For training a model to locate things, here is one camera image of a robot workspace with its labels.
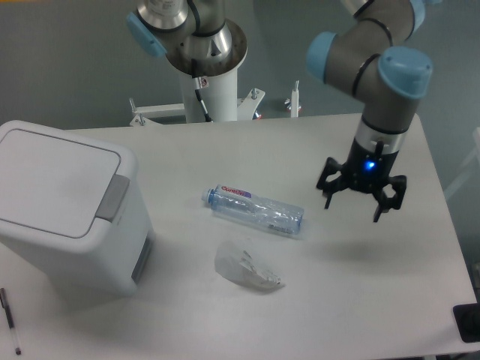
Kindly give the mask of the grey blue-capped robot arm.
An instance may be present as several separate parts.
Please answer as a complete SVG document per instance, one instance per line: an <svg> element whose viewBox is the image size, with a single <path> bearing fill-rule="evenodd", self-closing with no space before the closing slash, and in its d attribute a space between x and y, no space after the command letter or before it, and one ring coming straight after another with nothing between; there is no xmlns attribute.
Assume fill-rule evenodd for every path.
<svg viewBox="0 0 480 360"><path fill-rule="evenodd" d="M328 201L346 189L372 195L378 221L402 206L407 177L390 172L434 69L426 54L403 45L424 22L425 3L344 1L343 6L355 25L345 34L318 34L307 51L307 70L364 108L346 161L327 158L316 187Z"/></svg>

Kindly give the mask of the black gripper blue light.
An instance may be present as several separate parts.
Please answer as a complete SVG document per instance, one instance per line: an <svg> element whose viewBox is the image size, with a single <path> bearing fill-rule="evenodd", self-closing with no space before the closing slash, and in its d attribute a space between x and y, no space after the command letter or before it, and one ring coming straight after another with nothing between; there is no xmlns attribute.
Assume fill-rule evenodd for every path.
<svg viewBox="0 0 480 360"><path fill-rule="evenodd" d="M377 201L373 222L377 223L381 214L391 209L399 210L407 189L405 175L389 176L398 152L377 154L353 140L348 158L344 164L328 157L316 183L316 189L325 197L324 209L328 209L332 197L348 187L354 191L373 194ZM384 188L390 186L394 191L388 196Z"/></svg>

